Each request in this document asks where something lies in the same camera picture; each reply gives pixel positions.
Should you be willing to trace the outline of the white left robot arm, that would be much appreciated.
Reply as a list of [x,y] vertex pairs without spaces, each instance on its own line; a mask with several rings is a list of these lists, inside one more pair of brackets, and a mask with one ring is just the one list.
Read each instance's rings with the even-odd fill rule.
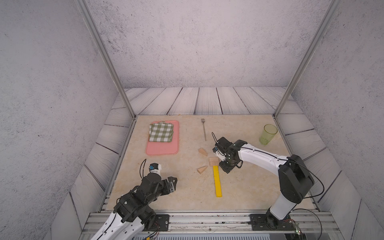
[[158,173],[149,173],[141,184],[117,200],[113,212],[103,226],[92,237],[93,240],[131,240],[142,231],[156,234],[160,226],[156,223],[156,212],[150,203],[160,196],[173,193],[178,179],[162,179]]

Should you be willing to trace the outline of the natural wood rectangular block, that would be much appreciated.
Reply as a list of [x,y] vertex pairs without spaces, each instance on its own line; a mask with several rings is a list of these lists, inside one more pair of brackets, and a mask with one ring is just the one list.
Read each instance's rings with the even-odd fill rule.
[[209,162],[219,162],[220,159],[218,157],[209,157]]
[[210,167],[213,167],[213,166],[218,166],[219,162],[209,162],[209,164],[210,164]]

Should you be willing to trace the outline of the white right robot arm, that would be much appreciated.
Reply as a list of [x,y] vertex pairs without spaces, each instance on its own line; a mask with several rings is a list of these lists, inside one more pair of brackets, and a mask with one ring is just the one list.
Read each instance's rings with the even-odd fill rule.
[[315,183],[312,173],[297,155],[285,157],[272,154],[243,140],[232,143],[224,137],[215,140],[213,153],[219,157],[219,166],[227,174],[234,168],[240,169],[246,162],[278,177],[281,193],[266,213],[271,221],[285,220],[291,210],[303,201]]

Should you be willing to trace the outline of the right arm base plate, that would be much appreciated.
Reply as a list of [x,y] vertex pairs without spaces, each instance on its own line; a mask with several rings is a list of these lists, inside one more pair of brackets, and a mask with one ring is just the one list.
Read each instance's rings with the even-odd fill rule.
[[253,231],[295,231],[296,227],[287,215],[283,220],[278,220],[272,214],[251,214],[250,221]]

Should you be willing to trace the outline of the yellow rectangular block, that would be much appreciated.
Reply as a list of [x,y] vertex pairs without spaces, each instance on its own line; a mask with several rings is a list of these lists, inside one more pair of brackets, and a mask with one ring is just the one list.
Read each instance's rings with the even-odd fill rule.
[[222,197],[222,188],[220,181],[215,181],[215,191],[216,191],[216,197],[221,198]]
[[213,171],[214,171],[214,181],[216,184],[218,184],[220,182],[219,167],[213,166]]

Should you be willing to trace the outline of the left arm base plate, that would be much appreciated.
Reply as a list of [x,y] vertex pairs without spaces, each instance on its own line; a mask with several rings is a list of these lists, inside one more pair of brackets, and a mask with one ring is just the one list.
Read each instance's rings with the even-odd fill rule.
[[144,231],[147,232],[167,232],[169,230],[170,215],[155,214],[144,222]]

